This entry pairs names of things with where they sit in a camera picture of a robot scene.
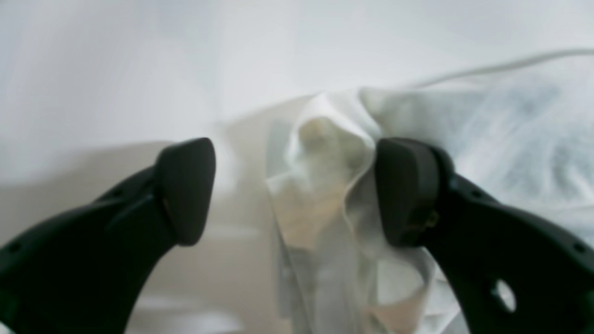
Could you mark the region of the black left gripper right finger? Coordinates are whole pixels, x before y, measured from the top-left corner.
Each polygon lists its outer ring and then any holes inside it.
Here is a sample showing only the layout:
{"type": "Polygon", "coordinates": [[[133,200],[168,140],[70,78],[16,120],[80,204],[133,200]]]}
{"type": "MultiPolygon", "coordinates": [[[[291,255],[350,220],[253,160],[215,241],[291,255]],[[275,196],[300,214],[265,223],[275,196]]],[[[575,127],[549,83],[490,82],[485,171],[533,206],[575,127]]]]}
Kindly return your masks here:
{"type": "Polygon", "coordinates": [[[377,142],[384,236],[423,247],[446,276],[472,334],[591,334],[594,256],[587,243],[499,203],[455,172],[445,150],[377,142]]]}

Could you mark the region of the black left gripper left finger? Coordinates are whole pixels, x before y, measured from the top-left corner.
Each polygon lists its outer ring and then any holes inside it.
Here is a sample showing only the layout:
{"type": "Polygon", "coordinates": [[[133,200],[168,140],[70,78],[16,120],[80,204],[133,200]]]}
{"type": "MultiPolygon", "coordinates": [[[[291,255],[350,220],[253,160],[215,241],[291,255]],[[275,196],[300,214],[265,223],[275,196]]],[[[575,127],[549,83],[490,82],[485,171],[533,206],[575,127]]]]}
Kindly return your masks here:
{"type": "Polygon", "coordinates": [[[95,201],[11,239],[1,248],[1,327],[123,334],[161,258],[199,241],[215,176],[210,139],[180,142],[95,201]]]}

